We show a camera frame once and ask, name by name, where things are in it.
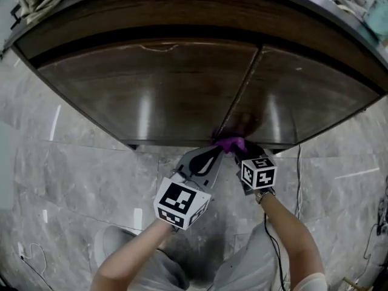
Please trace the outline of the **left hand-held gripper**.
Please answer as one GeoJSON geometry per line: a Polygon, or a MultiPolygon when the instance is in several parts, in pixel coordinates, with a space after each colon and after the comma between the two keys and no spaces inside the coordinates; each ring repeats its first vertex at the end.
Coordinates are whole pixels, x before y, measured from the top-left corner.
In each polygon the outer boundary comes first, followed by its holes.
{"type": "Polygon", "coordinates": [[[212,198],[209,193],[221,167],[224,151],[221,146],[207,146],[186,153],[176,169],[186,176],[196,176],[198,182],[205,183],[199,188],[176,179],[163,178],[153,202],[155,215],[176,229],[188,229],[207,210],[212,198]]]}

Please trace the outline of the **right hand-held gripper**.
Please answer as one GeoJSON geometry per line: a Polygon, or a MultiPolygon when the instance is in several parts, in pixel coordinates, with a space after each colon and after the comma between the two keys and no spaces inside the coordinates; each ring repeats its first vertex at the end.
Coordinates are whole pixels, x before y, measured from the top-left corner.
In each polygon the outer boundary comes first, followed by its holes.
{"type": "Polygon", "coordinates": [[[239,150],[239,153],[234,153],[239,168],[236,175],[244,194],[251,195],[257,189],[273,188],[277,165],[267,152],[253,142],[240,144],[239,150]]]}

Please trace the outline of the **purple cloth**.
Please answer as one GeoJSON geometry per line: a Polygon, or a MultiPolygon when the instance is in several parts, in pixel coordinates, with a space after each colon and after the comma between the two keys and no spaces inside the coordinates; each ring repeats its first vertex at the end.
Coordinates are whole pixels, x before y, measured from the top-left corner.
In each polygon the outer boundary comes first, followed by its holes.
{"type": "Polygon", "coordinates": [[[212,145],[221,146],[226,153],[234,153],[235,148],[240,149],[243,153],[247,153],[245,138],[236,132],[230,130],[222,130],[215,135],[212,145]]]}

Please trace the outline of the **brown wooden cabinet door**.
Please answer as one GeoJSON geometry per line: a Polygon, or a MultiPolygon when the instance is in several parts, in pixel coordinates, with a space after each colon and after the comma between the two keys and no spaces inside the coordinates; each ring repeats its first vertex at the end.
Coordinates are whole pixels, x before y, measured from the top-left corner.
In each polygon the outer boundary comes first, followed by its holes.
{"type": "Polygon", "coordinates": [[[271,149],[289,148],[378,97],[329,65],[265,44],[221,135],[240,136],[271,149]]]}
{"type": "Polygon", "coordinates": [[[233,43],[130,44],[69,56],[39,71],[123,141],[207,141],[255,52],[233,43]]]}

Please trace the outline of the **person's left forearm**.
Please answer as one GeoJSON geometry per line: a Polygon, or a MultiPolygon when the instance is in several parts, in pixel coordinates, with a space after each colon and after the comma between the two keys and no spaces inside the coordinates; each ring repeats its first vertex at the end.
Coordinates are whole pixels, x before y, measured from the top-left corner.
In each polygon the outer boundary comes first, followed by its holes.
{"type": "Polygon", "coordinates": [[[144,264],[172,234],[172,226],[156,219],[134,238],[117,226],[97,233],[96,262],[99,268],[90,291],[127,291],[144,264]]]}

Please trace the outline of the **person's right forearm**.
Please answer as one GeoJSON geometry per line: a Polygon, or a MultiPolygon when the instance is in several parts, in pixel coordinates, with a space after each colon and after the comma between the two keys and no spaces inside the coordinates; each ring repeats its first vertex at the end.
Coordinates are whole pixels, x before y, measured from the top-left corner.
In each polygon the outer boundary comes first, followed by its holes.
{"type": "Polygon", "coordinates": [[[289,257],[291,288],[314,273],[324,273],[315,240],[307,227],[273,195],[266,195],[261,206],[289,257]]]}

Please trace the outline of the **dark wooden sink cabinet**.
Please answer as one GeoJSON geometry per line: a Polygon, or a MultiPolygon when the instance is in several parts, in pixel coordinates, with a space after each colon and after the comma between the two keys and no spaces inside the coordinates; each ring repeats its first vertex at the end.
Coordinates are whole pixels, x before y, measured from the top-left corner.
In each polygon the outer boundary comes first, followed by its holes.
{"type": "Polygon", "coordinates": [[[329,65],[379,94],[369,105],[320,134],[388,94],[388,53],[362,23],[329,0],[63,0],[37,22],[20,25],[7,44],[58,96],[129,147],[199,147],[212,143],[249,81],[265,44],[329,65]],[[123,141],[75,106],[39,71],[69,56],[153,42],[216,42],[256,48],[224,120],[209,140],[123,141]]]}

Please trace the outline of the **silver wristwatch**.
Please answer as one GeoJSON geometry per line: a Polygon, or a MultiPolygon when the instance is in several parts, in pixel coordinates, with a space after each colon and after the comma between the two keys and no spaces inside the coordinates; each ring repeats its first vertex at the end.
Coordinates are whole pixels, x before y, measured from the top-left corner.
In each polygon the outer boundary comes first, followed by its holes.
{"type": "Polygon", "coordinates": [[[273,196],[276,196],[276,193],[275,191],[272,189],[272,188],[268,188],[268,189],[257,189],[254,191],[254,194],[255,194],[255,200],[258,204],[261,204],[261,201],[262,199],[266,196],[266,195],[273,195],[273,196]]]}

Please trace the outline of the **person's grey trousers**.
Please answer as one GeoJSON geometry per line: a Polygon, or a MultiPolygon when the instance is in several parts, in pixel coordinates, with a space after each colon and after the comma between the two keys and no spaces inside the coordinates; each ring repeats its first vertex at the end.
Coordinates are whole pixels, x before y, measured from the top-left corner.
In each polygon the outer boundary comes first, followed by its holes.
{"type": "MultiPolygon", "coordinates": [[[[282,244],[282,272],[267,232],[278,239],[271,225],[258,224],[247,244],[224,261],[213,280],[212,291],[279,291],[280,274],[288,272],[287,253],[282,244]]],[[[136,235],[117,226],[108,226],[95,236],[95,260],[100,266],[113,252],[127,244],[136,235]]],[[[156,250],[140,270],[130,291],[186,291],[189,279],[182,267],[164,252],[156,250]]]]}

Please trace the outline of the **person's white shirt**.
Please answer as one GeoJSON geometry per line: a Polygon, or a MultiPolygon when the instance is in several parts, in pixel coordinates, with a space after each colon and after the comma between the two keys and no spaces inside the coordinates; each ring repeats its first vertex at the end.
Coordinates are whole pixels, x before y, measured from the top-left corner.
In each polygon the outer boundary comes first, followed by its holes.
{"type": "Polygon", "coordinates": [[[299,282],[292,291],[328,291],[323,273],[314,273],[299,282]]]}

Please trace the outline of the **teal cartoon water bottle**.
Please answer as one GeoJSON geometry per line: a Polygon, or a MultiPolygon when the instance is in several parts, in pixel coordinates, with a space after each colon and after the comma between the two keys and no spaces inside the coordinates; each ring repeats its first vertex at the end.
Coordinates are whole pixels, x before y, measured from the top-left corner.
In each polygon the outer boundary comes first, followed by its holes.
{"type": "Polygon", "coordinates": [[[388,0],[374,0],[364,22],[378,39],[388,38],[388,0]]]}

